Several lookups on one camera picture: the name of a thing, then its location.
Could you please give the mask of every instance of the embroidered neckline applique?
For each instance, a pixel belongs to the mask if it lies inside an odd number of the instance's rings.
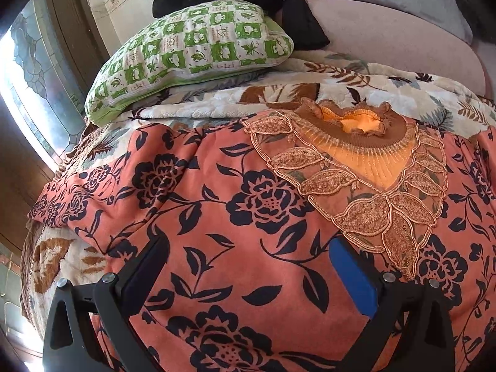
[[[441,135],[387,103],[340,109],[302,101],[296,112],[243,122],[256,151],[350,242],[386,252],[412,280],[446,196]]]

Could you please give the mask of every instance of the lace applique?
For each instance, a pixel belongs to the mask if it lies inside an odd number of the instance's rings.
[[[436,130],[410,122],[403,126],[403,139],[399,136],[389,146],[368,148],[330,138],[307,118],[288,110],[265,112],[243,123],[269,168],[296,186],[350,242],[368,252],[386,252],[407,280],[415,278],[419,250],[436,226],[447,190],[446,157]],[[263,138],[278,134],[287,138]],[[359,176],[360,169],[319,150],[319,141],[329,146],[335,141],[341,152],[349,150],[350,155],[396,157],[405,165],[392,185],[374,185]]]

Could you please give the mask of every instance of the blue gripper pad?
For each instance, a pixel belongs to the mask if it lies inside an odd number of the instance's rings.
[[[377,288],[339,239],[329,243],[329,258],[358,311],[372,319],[378,308]]]

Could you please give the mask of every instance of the coral dress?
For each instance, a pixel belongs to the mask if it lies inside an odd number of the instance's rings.
[[[48,184],[30,217],[73,229],[113,272],[168,240],[131,317],[168,372],[335,368],[368,321],[329,261],[341,233],[379,271],[440,282],[465,370],[496,324],[493,131],[472,144],[388,104],[310,100],[217,128],[150,124],[114,162]]]

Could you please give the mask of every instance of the stained glass window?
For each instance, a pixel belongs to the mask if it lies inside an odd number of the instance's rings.
[[[0,41],[0,94],[28,141],[53,170],[85,127],[84,95],[51,24],[31,0]]]

